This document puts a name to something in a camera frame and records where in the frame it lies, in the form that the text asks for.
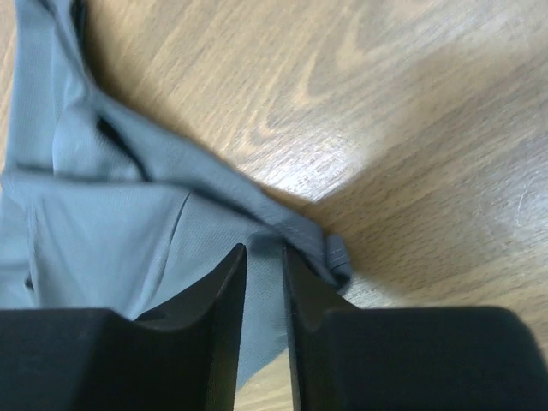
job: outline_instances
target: garment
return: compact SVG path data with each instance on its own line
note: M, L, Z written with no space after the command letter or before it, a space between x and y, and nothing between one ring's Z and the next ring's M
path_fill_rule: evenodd
M18 44L0 199L0 308L110 307L129 319L247 246L238 382L286 346L282 247L338 289L340 237L93 83L82 1L15 0Z

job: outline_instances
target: gray-blue fabric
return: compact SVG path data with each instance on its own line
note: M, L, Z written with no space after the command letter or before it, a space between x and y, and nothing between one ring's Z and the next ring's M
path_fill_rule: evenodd
M80 1L15 6L0 308L110 307L135 319L241 242L241 386L287 344L283 244L340 288L352 273L342 240L101 92L82 56Z

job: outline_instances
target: wooden table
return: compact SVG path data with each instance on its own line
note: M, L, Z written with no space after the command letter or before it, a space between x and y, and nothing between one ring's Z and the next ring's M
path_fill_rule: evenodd
M98 82L341 233L351 301L502 305L548 350L546 1L89 3ZM0 40L4 142L11 0ZM287 361L236 409L291 409Z

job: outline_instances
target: wood grain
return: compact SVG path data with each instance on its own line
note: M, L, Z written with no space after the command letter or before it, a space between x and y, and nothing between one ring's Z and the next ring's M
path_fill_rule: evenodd
M547 2L89 5L98 82L341 233L351 301L502 305L548 352ZM5 140L10 0L0 39ZM291 409L287 361L236 409Z

